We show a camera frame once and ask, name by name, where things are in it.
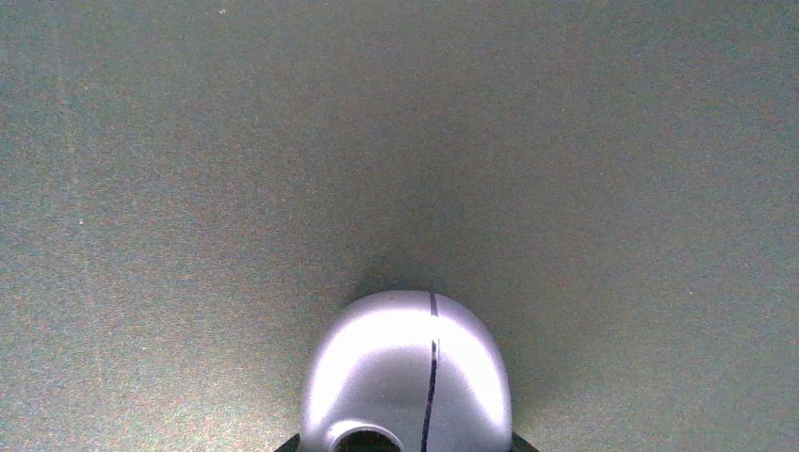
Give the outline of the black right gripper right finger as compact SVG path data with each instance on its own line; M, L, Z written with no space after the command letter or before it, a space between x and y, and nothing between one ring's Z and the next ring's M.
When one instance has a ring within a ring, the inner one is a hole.
M538 449L514 432L512 434L511 452L538 452Z

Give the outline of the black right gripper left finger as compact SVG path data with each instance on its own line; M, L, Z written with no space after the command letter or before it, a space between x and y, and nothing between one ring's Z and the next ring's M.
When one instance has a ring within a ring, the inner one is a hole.
M277 447L274 452L298 452L300 450L300 443L301 436L299 434L294 434L279 447Z

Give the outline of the lavender earbud charging case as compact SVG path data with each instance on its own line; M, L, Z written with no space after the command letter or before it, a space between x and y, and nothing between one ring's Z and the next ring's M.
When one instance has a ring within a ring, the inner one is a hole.
M299 448L375 433L397 451L509 451L506 366L467 308L428 291L350 304L322 335L303 383Z

